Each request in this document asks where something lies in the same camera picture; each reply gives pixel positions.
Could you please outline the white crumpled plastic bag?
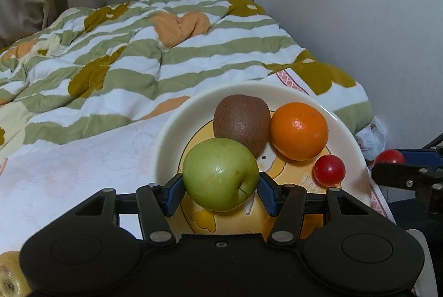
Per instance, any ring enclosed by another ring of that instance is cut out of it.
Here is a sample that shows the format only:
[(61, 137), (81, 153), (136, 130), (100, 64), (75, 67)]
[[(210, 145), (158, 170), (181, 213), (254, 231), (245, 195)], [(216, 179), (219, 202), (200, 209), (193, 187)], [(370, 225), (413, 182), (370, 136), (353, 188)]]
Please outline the white crumpled plastic bag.
[(354, 138), (364, 158), (367, 161), (374, 161), (386, 149), (387, 129), (375, 116), (365, 128), (354, 135)]

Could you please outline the green striped floral duvet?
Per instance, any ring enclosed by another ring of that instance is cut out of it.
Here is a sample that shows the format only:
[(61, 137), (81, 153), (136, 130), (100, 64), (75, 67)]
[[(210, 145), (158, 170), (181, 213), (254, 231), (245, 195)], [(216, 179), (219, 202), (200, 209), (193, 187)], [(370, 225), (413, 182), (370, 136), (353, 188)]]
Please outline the green striped floral duvet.
[(251, 0), (69, 8), (1, 51), (1, 157), (87, 139), (207, 89), (273, 75), (317, 98), (352, 133), (373, 119), (358, 82)]

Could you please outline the small red cherry tomato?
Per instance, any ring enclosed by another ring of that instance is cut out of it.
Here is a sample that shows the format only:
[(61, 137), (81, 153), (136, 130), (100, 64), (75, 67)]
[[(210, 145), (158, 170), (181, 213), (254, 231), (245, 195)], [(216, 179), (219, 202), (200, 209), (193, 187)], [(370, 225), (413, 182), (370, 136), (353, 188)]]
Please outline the small red cherry tomato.
[(345, 178), (345, 164), (341, 158), (325, 154), (316, 160), (312, 173), (319, 185), (326, 188), (334, 187)]

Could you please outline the small green apple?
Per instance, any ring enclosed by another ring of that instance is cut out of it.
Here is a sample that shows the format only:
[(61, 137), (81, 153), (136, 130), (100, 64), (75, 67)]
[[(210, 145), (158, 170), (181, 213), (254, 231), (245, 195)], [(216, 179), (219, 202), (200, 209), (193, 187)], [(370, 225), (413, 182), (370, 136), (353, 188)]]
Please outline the small green apple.
[(253, 194), (260, 177), (256, 157), (243, 144), (216, 137), (194, 146), (182, 165), (188, 195), (199, 206), (226, 212)]

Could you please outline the brown kiwi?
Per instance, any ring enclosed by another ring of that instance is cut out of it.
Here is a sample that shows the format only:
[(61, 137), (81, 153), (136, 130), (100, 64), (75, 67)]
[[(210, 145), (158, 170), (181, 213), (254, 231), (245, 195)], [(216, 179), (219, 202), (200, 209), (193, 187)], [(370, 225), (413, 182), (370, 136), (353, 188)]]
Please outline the brown kiwi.
[(270, 133), (270, 110), (264, 100), (248, 95), (229, 95), (215, 108), (214, 137), (235, 140), (255, 158), (265, 149)]

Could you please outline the cream oval fruit bowl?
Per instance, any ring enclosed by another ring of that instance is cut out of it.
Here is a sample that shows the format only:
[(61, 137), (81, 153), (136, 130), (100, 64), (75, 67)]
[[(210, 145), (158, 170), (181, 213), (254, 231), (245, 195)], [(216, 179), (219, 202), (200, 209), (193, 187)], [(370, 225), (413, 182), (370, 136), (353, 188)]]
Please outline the cream oval fruit bowl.
[[(345, 178), (340, 188), (370, 202), (369, 171), (351, 132), (323, 103), (289, 87), (244, 82), (218, 87), (185, 102), (162, 128), (155, 144), (153, 175), (159, 184), (181, 172), (188, 152), (197, 144), (214, 137), (226, 137), (244, 144), (256, 157), (259, 170), (275, 182), (300, 185), (310, 193), (325, 193), (312, 172), (316, 159), (291, 161), (281, 155), (270, 141), (272, 114), (289, 103), (302, 103), (315, 108), (328, 124), (328, 141), (320, 156), (333, 154), (345, 165)], [(168, 219), (176, 236), (182, 234), (226, 235), (260, 233), (267, 236), (274, 218), (254, 193), (230, 211), (214, 212), (184, 196)]]

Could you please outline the large red tomato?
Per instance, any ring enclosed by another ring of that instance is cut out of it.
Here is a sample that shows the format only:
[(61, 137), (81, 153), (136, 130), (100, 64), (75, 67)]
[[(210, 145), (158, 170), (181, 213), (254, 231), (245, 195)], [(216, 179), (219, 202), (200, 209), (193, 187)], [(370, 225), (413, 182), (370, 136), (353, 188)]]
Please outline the large red tomato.
[(374, 160), (374, 164), (380, 163), (405, 164), (406, 159), (400, 151), (396, 149), (387, 149), (381, 152)]

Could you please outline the orange in bowl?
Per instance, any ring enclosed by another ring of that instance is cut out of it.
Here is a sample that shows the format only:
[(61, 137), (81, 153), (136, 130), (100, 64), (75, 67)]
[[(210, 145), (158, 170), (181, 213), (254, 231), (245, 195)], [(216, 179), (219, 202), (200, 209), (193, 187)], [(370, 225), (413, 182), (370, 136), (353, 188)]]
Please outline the orange in bowl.
[(289, 160), (307, 161), (316, 157), (327, 145), (328, 138), (326, 119), (308, 104), (291, 102), (272, 114), (271, 142)]

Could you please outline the yellow brown pear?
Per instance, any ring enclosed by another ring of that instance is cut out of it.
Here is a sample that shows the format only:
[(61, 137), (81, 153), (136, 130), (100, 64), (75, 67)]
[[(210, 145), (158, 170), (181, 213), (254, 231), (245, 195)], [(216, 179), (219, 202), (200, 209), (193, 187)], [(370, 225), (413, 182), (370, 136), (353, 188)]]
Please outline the yellow brown pear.
[(19, 255), (17, 250), (1, 254), (0, 290), (3, 297), (26, 297), (32, 292), (20, 269)]

